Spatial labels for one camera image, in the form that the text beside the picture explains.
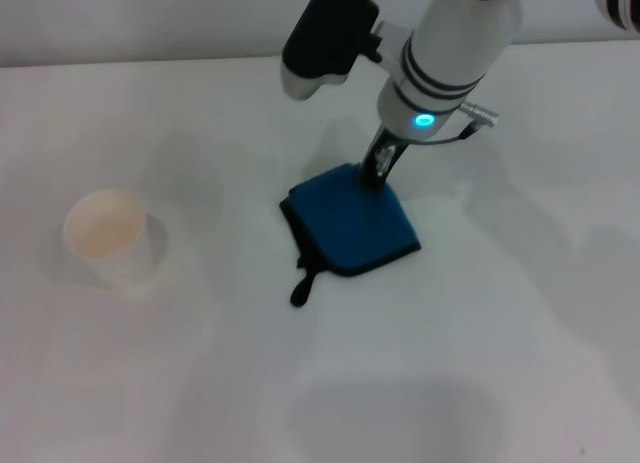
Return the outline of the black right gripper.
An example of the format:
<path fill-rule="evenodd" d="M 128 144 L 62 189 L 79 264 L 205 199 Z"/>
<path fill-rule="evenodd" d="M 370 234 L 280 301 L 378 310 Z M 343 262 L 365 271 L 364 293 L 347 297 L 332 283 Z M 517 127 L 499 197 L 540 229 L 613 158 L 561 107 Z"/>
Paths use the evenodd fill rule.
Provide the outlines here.
<path fill-rule="evenodd" d="M 367 160 L 360 165 L 359 186 L 363 189 L 382 189 L 389 173 L 409 145 L 409 140 L 400 138 L 381 125 L 367 150 Z"/>

